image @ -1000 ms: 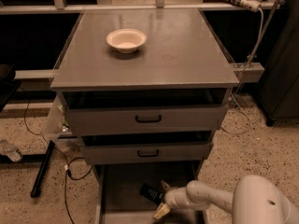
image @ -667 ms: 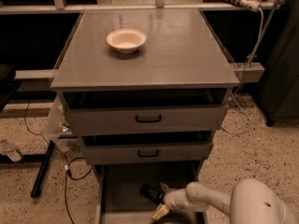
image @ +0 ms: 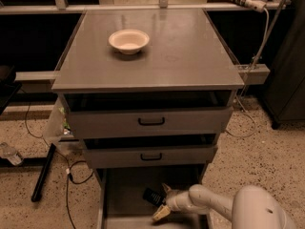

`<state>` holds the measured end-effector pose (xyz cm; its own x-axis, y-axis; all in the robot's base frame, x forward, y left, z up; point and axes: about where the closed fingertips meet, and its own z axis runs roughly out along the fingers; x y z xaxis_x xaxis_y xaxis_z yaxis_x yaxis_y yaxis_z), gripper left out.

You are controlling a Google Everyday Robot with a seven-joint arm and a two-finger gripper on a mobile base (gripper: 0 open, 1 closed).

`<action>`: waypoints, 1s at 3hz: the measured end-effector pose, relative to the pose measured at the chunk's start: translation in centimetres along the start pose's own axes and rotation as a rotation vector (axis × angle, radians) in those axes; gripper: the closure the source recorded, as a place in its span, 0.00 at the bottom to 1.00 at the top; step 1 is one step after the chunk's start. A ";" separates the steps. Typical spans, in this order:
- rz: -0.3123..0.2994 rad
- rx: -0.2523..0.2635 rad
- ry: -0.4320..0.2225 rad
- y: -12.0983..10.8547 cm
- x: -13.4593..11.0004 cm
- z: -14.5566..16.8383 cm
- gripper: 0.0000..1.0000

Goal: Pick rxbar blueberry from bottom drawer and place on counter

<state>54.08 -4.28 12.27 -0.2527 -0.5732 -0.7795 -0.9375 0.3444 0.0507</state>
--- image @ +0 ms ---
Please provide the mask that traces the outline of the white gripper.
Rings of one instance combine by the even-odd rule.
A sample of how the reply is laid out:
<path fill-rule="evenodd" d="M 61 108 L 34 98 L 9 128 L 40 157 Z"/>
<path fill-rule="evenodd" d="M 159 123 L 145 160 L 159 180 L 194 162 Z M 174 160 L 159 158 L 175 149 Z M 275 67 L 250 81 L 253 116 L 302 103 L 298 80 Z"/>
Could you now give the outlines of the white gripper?
<path fill-rule="evenodd" d="M 166 193 L 166 205 L 161 205 L 152 215 L 153 221 L 160 221 L 167 217 L 172 211 L 186 211 L 190 205 L 189 192 L 173 190 L 166 183 L 162 184 Z"/>

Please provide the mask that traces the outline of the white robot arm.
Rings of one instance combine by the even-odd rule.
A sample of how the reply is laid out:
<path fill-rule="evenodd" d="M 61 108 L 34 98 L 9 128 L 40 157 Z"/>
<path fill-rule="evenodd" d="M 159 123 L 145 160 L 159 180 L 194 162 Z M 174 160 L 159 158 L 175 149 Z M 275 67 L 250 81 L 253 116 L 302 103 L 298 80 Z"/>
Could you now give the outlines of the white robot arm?
<path fill-rule="evenodd" d="M 202 215 L 213 209 L 232 224 L 232 229 L 296 229 L 295 222 L 277 200 L 258 186 L 244 186 L 233 198 L 216 194 L 202 184 L 192 185 L 188 190 L 172 189 L 165 183 L 162 186 L 165 200 L 153 214 L 153 221 L 162 220 L 171 212 Z"/>

